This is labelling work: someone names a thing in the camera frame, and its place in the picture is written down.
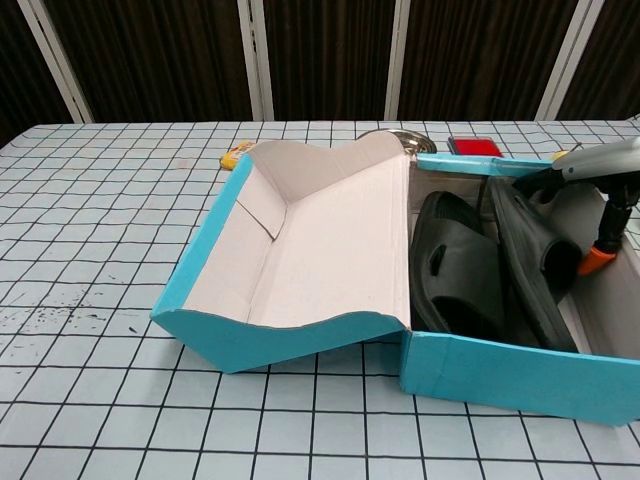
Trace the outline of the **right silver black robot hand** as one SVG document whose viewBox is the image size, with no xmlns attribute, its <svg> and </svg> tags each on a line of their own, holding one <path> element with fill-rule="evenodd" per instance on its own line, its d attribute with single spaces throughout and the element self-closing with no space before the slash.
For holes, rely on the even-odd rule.
<svg viewBox="0 0 640 480">
<path fill-rule="evenodd" d="M 577 270 L 585 276 L 611 263 L 621 250 L 627 223 L 639 202 L 639 139 L 567 152 L 549 168 L 518 178 L 513 187 L 526 198 L 538 193 L 540 201 L 548 203 L 573 184 L 592 185 L 607 196 L 598 236 Z"/>
</svg>

